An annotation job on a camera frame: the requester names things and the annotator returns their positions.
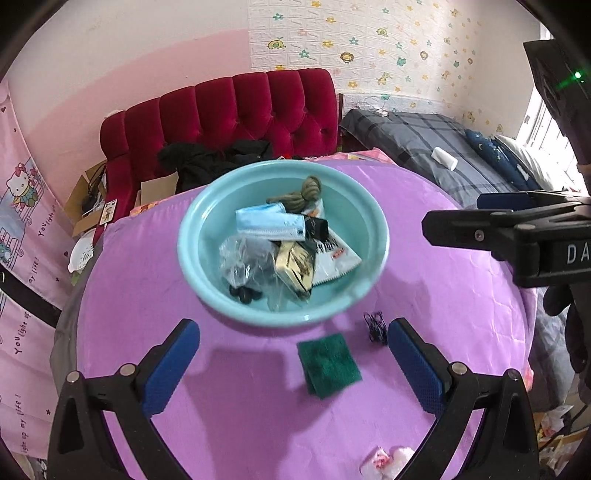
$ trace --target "light blue plastic basin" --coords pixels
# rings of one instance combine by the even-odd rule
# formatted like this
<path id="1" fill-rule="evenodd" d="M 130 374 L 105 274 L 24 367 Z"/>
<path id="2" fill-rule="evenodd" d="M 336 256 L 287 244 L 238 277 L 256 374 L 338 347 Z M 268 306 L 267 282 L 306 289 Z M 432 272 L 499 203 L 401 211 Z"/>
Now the light blue plastic basin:
<path id="1" fill-rule="evenodd" d="M 265 297 L 240 303 L 219 271 L 219 246 L 236 234 L 235 210 L 299 190 L 308 175 L 321 180 L 329 226 L 357 252 L 361 265 L 314 287 L 308 303 L 289 303 L 283 312 L 270 312 Z M 378 202 L 348 175 L 317 163 L 272 160 L 234 170 L 206 187 L 185 214 L 177 249 L 185 278 L 207 305 L 239 322 L 291 327 L 330 318 L 365 297 L 384 269 L 389 232 Z"/>

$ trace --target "rope bundle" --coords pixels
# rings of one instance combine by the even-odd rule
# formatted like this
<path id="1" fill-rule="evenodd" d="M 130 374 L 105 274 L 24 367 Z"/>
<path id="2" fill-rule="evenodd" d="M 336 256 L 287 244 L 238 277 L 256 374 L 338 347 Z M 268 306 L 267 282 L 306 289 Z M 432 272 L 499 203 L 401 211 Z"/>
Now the rope bundle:
<path id="1" fill-rule="evenodd" d="M 300 192 L 291 192 L 278 197 L 267 199 L 267 203 L 280 202 L 288 213 L 301 213 L 311 202 L 317 202 L 320 198 L 322 185 L 318 177 L 310 175 L 304 180 Z"/>

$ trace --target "purple tablecloth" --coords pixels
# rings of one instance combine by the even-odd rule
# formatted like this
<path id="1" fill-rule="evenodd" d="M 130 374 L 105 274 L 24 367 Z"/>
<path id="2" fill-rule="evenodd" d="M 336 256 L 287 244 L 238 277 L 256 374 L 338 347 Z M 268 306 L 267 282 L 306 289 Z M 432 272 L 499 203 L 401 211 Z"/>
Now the purple tablecloth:
<path id="1" fill-rule="evenodd" d="M 137 363 L 181 318 L 194 319 L 201 346 L 165 412 L 153 418 L 195 480 L 360 478 L 375 446 L 418 447 L 434 417 L 423 412 L 388 348 L 368 340 L 364 312 L 406 317 L 451 361 L 473 371 L 524 371 L 535 307 L 488 253 L 431 247 L 428 210 L 453 208 L 439 188 L 383 164 L 329 161 L 364 185 L 388 219 L 391 246 L 379 283 L 355 307 L 304 330 L 264 330 L 222 318 L 197 298 L 178 265 L 179 224 L 198 194 L 187 192 L 110 226 L 86 287 L 78 367 L 87 377 Z M 330 219 L 330 205 L 326 206 Z M 326 400 L 307 394 L 296 343 L 342 332 L 363 381 Z M 109 418 L 134 478 L 143 478 Z M 446 472 L 460 468 L 473 418 Z"/>

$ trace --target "blue pillow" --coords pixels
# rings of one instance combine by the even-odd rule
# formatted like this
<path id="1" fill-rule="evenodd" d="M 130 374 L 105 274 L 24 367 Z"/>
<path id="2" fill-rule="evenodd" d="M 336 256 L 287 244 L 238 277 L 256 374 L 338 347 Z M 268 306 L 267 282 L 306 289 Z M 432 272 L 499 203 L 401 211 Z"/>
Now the blue pillow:
<path id="1" fill-rule="evenodd" d="M 510 182 L 520 191 L 532 190 L 525 182 L 517 168 L 511 165 L 506 155 L 493 142 L 484 137 L 480 132 L 466 128 L 466 140 L 479 156 L 488 163 L 505 180 Z"/>
<path id="2" fill-rule="evenodd" d="M 524 163 L 521 161 L 521 159 L 517 155 L 515 155 L 511 151 L 511 149 L 509 147 L 507 147 L 507 145 L 505 145 L 502 141 L 497 140 L 496 138 L 492 139 L 492 143 L 496 147 L 501 149 L 501 151 L 507 157 L 507 160 L 509 160 L 509 163 L 517 171 L 519 171 L 519 173 L 521 173 L 521 176 L 525 180 L 525 184 L 527 185 L 527 187 L 530 190 L 544 190 L 542 187 L 540 187 L 540 184 L 536 181 L 536 179 L 534 178 L 534 175 L 532 174 L 530 169 L 526 165 L 524 165 Z"/>

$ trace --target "red velvet headboard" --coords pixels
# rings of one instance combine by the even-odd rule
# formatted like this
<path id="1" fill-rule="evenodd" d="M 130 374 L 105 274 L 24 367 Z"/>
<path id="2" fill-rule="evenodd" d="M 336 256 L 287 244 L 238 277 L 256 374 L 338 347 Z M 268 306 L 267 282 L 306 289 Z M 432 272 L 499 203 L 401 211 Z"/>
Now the red velvet headboard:
<path id="1" fill-rule="evenodd" d="M 172 142 L 221 150 L 238 139 L 266 139 L 274 154 L 321 156 L 337 146 L 337 102 L 323 69 L 245 73 L 185 87 L 103 121 L 107 201 L 127 216 L 139 183 L 166 174 L 156 153 Z"/>

